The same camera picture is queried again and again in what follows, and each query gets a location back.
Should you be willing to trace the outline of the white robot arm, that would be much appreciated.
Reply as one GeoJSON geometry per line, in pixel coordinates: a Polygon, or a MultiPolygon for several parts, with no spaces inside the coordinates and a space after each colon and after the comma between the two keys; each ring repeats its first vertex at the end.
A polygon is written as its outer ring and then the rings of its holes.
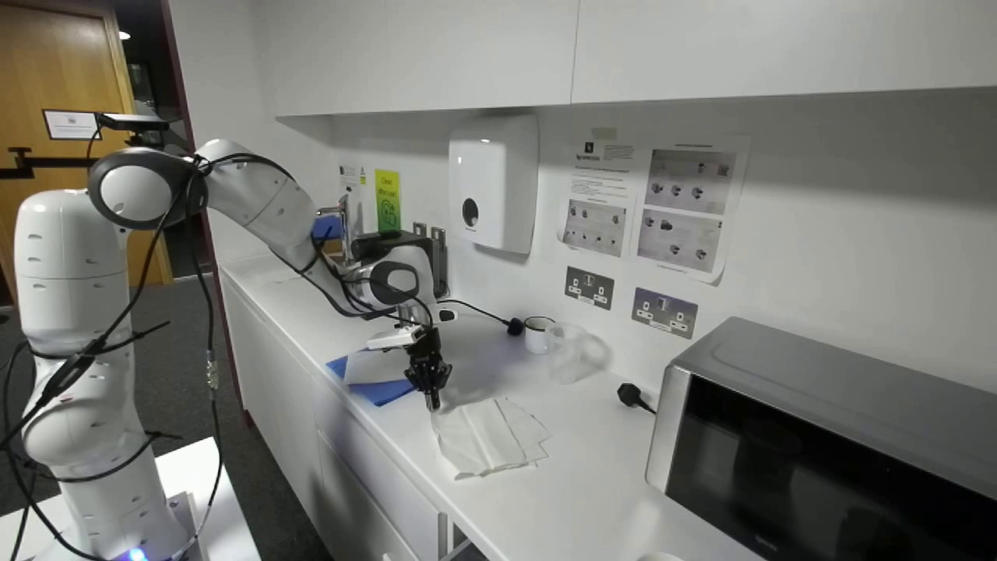
{"type": "Polygon", "coordinates": [[[409,356],[424,397],[448,382],[431,302],[436,243],[424,235],[360,235],[338,262],[322,257],[317,208],[297,178],[229,142],[191,157],[128,148],[92,162],[82,188],[41,191],[16,216],[16,289],[37,384],[16,426],[73,512],[74,548],[108,561],[177,561],[197,534],[168,501],[154,441],[134,405],[124,237],[221,211],[256,235],[347,317],[393,317],[384,343],[409,356]]]}

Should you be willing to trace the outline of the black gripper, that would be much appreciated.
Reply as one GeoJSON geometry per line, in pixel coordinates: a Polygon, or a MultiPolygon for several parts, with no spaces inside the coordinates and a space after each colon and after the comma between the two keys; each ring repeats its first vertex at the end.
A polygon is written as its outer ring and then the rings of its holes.
{"type": "Polygon", "coordinates": [[[420,384],[417,392],[431,411],[442,405],[442,388],[448,382],[448,362],[442,360],[442,336],[436,328],[420,328],[414,343],[409,345],[404,376],[420,384]]]}

